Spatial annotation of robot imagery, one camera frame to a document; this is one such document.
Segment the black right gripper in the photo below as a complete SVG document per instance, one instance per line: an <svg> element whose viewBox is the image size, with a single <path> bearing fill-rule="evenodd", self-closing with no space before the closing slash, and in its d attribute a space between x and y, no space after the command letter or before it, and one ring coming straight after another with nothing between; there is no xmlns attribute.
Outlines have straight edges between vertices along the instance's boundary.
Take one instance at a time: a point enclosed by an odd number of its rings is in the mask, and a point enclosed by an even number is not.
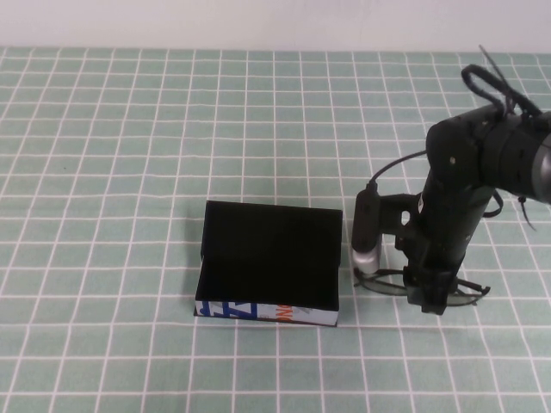
<svg viewBox="0 0 551 413"><path fill-rule="evenodd" d="M425 190L396 196L397 208L410 214L408 234L397 238L407 258L403 282L410 305L443 315L453 276L491 198L490 190L460 194ZM424 276L429 276L425 284Z"/></svg>

